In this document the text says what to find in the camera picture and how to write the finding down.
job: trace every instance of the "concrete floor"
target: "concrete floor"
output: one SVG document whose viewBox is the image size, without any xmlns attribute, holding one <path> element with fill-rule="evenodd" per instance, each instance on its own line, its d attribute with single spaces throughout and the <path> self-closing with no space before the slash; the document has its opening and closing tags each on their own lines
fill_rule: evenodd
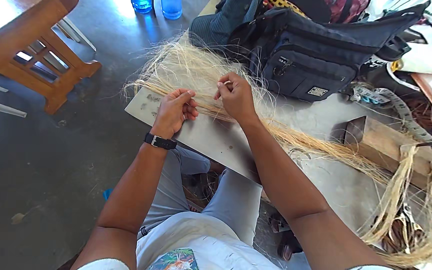
<svg viewBox="0 0 432 270">
<path fill-rule="evenodd" d="M 0 112 L 0 269 L 56 269 L 85 244 L 102 192 L 116 185 L 149 130 L 124 111 L 120 89 L 145 63 L 144 48 L 182 33 L 206 3 L 183 0 L 182 17 L 169 21 L 159 3 L 154 18 L 135 15 L 130 0 L 80 0 L 69 18 L 97 53 L 68 44 L 103 67 L 77 84 L 54 115 L 43 111 L 42 96 L 0 76 L 10 90 L 0 92 L 0 103 L 28 113 Z M 255 242 L 276 257 L 264 207 Z M 12 224 L 17 213 L 25 217 Z"/>
</svg>

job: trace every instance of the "black watch strap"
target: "black watch strap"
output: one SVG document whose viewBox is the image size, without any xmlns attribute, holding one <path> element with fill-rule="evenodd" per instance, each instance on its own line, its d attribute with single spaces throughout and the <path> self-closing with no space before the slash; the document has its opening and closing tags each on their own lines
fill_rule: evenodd
<svg viewBox="0 0 432 270">
<path fill-rule="evenodd" d="M 177 145 L 177 143 L 173 140 L 163 139 L 149 132 L 147 132 L 146 136 L 144 136 L 144 141 L 154 147 L 160 147 L 166 150 L 175 149 Z"/>
</svg>

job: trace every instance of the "plastic bottle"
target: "plastic bottle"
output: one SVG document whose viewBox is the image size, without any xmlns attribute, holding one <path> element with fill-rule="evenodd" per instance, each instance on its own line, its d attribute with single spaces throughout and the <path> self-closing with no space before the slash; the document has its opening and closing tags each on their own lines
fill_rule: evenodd
<svg viewBox="0 0 432 270">
<path fill-rule="evenodd" d="M 166 19 L 176 20 L 183 14 L 181 0 L 161 0 L 161 9 Z"/>
<path fill-rule="evenodd" d="M 134 11 L 142 14 L 148 13 L 153 9 L 153 6 L 151 5 L 151 0 L 131 0 L 131 4 Z"/>
</svg>

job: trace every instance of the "foot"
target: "foot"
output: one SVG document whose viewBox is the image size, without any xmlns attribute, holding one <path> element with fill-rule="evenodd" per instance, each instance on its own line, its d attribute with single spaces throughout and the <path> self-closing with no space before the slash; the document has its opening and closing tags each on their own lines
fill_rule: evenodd
<svg viewBox="0 0 432 270">
<path fill-rule="evenodd" d="M 215 172 L 217 175 L 220 175 L 223 173 L 223 171 L 226 169 L 225 166 L 217 163 L 217 162 L 213 162 L 213 161 L 209 161 L 211 163 L 211 165 L 209 166 L 209 171 L 210 172 Z"/>
</svg>

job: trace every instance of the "navy blue bag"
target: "navy blue bag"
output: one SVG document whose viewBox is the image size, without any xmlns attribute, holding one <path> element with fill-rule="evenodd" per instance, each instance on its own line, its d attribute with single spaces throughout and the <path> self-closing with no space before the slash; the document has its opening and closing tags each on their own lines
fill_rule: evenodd
<svg viewBox="0 0 432 270">
<path fill-rule="evenodd" d="M 290 9 L 273 8 L 239 25 L 226 55 L 250 59 L 253 76 L 268 90 L 322 101 L 349 85 L 359 68 L 397 34 L 415 24 L 427 3 L 362 23 L 316 23 Z"/>
</svg>

